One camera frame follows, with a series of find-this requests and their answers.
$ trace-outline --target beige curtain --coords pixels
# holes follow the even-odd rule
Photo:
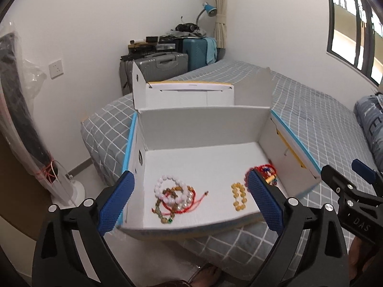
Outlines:
[[[226,13],[227,13],[227,0],[216,0],[216,7],[218,10],[216,17],[216,24],[214,29],[214,37],[217,40],[217,47],[220,49],[226,48]]]

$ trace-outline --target wall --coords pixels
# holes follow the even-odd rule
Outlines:
[[[37,128],[67,170],[89,158],[80,121],[121,96],[118,67],[131,39],[195,21],[204,0],[15,0],[13,21],[24,59],[42,67],[62,59],[64,75],[45,81],[34,101]],[[203,28],[214,19],[202,18]]]
[[[228,0],[227,58],[268,66],[352,109],[375,91],[327,54],[329,0]]]

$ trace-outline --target blue towel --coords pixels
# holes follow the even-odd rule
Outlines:
[[[214,38],[204,38],[208,43],[208,50],[206,53],[206,63],[211,65],[217,60],[217,41]]]

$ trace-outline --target cardboard box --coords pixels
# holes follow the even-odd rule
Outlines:
[[[235,85],[227,83],[145,83],[133,67],[133,117],[126,169],[135,190],[119,228],[138,239],[197,237],[259,221],[262,215],[247,193],[237,212],[231,184],[244,183],[249,168],[272,161],[278,187],[299,197],[320,181],[319,169],[294,134],[270,110],[275,88],[270,70]],[[193,212],[162,224],[152,212],[154,186],[162,175],[180,178],[208,195]],[[170,188],[165,181],[163,188]]]

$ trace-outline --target tower fan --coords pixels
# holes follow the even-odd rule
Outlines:
[[[52,158],[34,128],[22,92],[16,43],[15,32],[0,37],[0,130],[14,155],[51,193],[55,204],[61,208],[78,206],[85,198],[83,185]]]

